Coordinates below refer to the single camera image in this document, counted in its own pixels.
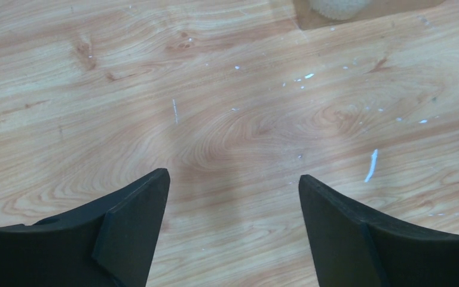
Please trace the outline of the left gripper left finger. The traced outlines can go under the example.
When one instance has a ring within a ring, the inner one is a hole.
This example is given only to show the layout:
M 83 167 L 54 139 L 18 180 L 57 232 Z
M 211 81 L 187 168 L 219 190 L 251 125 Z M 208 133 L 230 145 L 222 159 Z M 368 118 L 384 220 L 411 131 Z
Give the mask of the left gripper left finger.
M 0 227 L 0 286 L 145 286 L 169 187 L 159 168 L 32 225 Z

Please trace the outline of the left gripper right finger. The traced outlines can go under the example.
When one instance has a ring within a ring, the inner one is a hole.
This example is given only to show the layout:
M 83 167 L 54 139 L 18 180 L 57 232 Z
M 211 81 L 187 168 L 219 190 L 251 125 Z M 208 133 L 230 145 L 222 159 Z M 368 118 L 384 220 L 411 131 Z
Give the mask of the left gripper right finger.
M 459 286 L 459 235 L 420 227 L 310 175 L 299 198 L 320 286 Z

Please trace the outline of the clear plastic organizer bin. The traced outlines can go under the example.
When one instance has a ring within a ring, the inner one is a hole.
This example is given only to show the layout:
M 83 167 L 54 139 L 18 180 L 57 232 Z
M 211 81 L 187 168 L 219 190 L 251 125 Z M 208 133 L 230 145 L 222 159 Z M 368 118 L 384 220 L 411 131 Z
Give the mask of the clear plastic organizer bin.
M 361 20 L 422 10 L 442 4 L 443 0 L 373 0 L 373 2 L 348 20 L 328 19 L 312 10 L 308 0 L 293 1 L 298 26 L 302 30 L 317 29 Z

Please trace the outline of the black lid spice bottle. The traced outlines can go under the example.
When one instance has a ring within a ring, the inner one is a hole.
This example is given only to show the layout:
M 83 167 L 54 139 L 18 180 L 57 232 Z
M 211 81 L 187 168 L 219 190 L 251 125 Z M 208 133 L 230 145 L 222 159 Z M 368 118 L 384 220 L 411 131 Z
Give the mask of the black lid spice bottle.
M 312 10 L 332 20 L 348 20 L 369 6 L 373 0 L 309 0 Z

